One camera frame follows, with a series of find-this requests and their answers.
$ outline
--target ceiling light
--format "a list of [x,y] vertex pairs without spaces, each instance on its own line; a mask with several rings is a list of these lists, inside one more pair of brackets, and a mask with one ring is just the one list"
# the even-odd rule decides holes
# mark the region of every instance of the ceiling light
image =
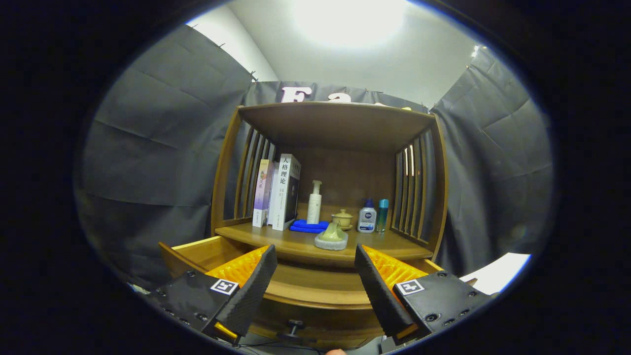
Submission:
[[405,0],[294,1],[295,27],[307,40],[334,47],[374,47],[399,31]]

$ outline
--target ceramic lid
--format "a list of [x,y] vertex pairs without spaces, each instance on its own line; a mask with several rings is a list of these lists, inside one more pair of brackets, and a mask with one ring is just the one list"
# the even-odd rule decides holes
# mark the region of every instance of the ceramic lid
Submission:
[[339,213],[338,213],[338,214],[334,214],[334,215],[331,215],[331,216],[333,216],[333,217],[339,217],[339,218],[353,218],[353,216],[352,216],[352,215],[350,215],[350,214],[346,213],[346,210],[345,210],[345,209],[341,209],[341,210],[339,210]]

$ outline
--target pump bottle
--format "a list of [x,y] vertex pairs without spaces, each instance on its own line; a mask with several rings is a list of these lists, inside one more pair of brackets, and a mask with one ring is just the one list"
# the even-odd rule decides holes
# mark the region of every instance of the pump bottle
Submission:
[[320,195],[320,185],[322,181],[314,180],[314,191],[309,195],[309,206],[307,207],[307,224],[320,223],[320,204],[322,195]]

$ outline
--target white paper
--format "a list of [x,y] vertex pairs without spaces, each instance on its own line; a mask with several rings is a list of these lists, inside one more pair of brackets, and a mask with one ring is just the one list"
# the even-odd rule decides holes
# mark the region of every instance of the white paper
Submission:
[[478,279],[473,287],[485,294],[500,292],[521,271],[529,259],[529,254],[506,253],[487,266],[460,279],[465,282]]

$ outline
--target wooden cabinet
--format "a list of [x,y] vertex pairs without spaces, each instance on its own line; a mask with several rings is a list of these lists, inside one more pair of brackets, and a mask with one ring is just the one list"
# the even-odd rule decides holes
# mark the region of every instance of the wooden cabinet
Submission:
[[[236,157],[242,124],[247,136]],[[281,153],[294,154],[302,165],[299,218],[306,216],[312,180],[318,179],[322,181],[322,220],[330,220],[331,214],[345,208],[355,216],[356,226],[363,199],[387,198],[391,202],[389,229],[384,234],[350,229],[346,249],[329,251],[314,246],[315,234],[253,227],[254,176],[260,160]],[[239,172],[229,177],[235,159]],[[434,164],[435,176],[425,176],[428,161]],[[250,250],[275,244],[278,268],[250,331],[274,338],[277,332],[288,330],[288,319],[299,319],[306,328],[298,334],[317,339],[311,345],[358,347],[382,335],[382,330],[353,269],[356,245],[366,244],[429,273],[441,270],[432,258],[440,247],[447,215],[445,170],[444,144],[434,115],[339,102],[238,107],[216,171],[210,215],[213,236],[173,248],[161,243],[163,257],[175,277],[188,268],[210,270]],[[430,178],[435,179],[431,206],[425,198]],[[226,203],[227,196],[233,198],[232,204]]]

